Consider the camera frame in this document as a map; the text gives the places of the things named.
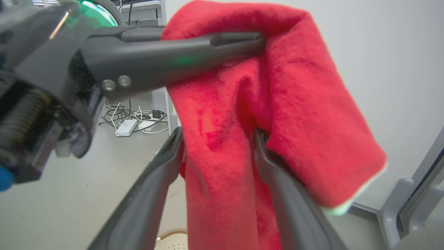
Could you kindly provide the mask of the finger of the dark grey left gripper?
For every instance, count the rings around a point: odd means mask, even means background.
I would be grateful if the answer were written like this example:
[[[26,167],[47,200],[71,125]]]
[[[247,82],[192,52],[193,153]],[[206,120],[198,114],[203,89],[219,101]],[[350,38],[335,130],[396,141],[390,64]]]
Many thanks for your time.
[[[169,41],[126,42],[89,38],[84,62],[110,102],[185,81],[220,65],[252,58],[265,50],[261,33],[211,33]]]
[[[163,26],[116,26],[101,27],[91,37],[115,37],[118,39],[160,39]]]

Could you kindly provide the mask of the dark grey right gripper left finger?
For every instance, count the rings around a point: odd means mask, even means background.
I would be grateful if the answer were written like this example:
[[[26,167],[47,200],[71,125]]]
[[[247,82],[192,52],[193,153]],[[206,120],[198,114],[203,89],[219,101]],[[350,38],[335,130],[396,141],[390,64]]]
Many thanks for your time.
[[[184,152],[177,127],[89,246],[90,250],[153,250],[169,186]]]

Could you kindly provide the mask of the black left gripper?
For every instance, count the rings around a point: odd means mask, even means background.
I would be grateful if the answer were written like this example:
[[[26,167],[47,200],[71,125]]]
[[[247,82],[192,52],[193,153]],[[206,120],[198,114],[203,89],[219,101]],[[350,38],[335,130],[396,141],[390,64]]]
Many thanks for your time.
[[[54,149],[90,149],[103,95],[80,49],[103,26],[90,3],[1,11],[1,168],[13,183],[39,180]]]

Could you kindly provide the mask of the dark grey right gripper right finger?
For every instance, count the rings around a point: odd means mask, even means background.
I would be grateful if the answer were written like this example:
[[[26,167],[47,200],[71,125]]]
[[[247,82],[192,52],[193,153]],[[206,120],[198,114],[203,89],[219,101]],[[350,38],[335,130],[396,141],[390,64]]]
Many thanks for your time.
[[[284,159],[267,148],[268,135],[254,131],[254,158],[261,180],[271,193],[284,250],[346,250],[313,197]]]

